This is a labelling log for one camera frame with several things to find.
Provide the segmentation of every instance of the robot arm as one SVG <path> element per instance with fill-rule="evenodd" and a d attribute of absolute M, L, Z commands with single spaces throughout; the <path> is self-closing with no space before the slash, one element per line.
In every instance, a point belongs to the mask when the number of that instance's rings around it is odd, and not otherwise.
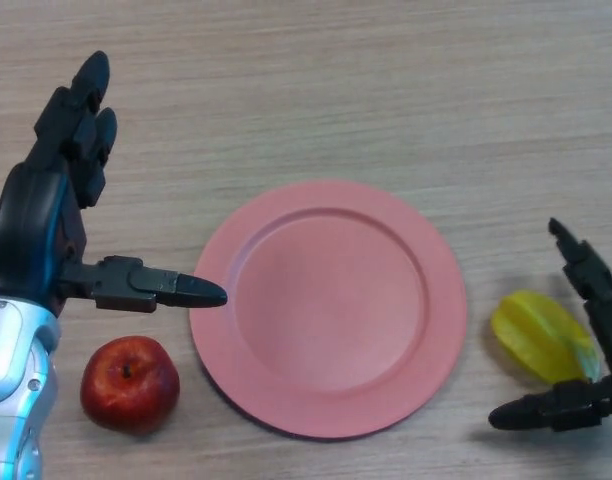
<path fill-rule="evenodd" d="M 42 478 L 39 435 L 57 396 L 52 356 L 69 298 L 97 308 L 151 313 L 158 304 L 219 307 L 226 292 L 204 279 L 109 256 L 82 263 L 81 210 L 94 207 L 115 137 L 100 111 L 110 79 L 106 54 L 59 87 L 35 124 L 37 141 L 11 170 L 0 197 L 0 480 Z"/>
<path fill-rule="evenodd" d="M 496 408 L 489 422 L 500 430 L 551 428 L 562 432 L 601 425 L 612 414 L 612 273 L 587 241 L 578 242 L 558 220 L 551 219 L 548 228 L 566 261 L 564 274 L 584 300 L 611 374 L 596 383 L 560 382 L 549 392 L 526 395 Z"/>

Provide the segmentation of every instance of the screw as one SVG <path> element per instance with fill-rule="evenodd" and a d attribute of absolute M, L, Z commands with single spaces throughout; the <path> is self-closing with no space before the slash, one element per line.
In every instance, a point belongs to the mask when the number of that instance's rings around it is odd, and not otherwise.
<path fill-rule="evenodd" d="M 41 386 L 42 386 L 42 382 L 40 382 L 36 378 L 32 378 L 28 381 L 28 388 L 31 389 L 33 392 L 36 392 L 37 390 L 39 390 L 39 387 Z"/>

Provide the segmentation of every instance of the wood grain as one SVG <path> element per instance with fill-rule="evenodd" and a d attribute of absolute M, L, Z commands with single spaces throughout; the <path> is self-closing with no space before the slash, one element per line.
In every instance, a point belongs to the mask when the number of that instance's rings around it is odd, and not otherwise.
<path fill-rule="evenodd" d="M 0 191 L 32 126 L 105 50 L 119 137 L 87 260 L 112 253 L 192 272 L 218 225 L 287 182 L 390 190 L 453 246 L 470 300 L 458 368 L 423 410 L 343 444 L 288 440 L 223 404 L 186 312 L 73 301 L 43 433 L 47 479 L 612 479 L 612 418 L 593 431 L 491 431 L 488 412 L 541 388 L 501 356 L 488 317 L 534 288 L 578 302 L 546 225 L 558 216 L 612 266 L 612 0 L 8 0 L 0 2 Z M 82 415 L 85 362 L 152 335 L 180 369 L 168 427 L 135 443 Z"/>

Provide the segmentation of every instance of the red apple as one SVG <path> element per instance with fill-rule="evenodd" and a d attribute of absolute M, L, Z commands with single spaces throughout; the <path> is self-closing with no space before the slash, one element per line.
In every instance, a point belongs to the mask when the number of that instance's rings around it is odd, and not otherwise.
<path fill-rule="evenodd" d="M 159 429 L 179 399 L 179 374 L 161 344 L 122 337 L 90 358 L 80 388 L 86 415 L 97 425 L 131 435 Z"/>

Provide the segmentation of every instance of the plate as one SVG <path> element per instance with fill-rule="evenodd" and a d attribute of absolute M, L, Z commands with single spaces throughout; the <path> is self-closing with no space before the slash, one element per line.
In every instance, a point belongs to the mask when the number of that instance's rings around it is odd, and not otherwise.
<path fill-rule="evenodd" d="M 215 232 L 195 274 L 226 306 L 190 311 L 209 377 L 282 432 L 345 439 L 424 405 L 467 329 L 458 263 L 419 212 L 374 187 L 319 180 L 264 193 Z"/>

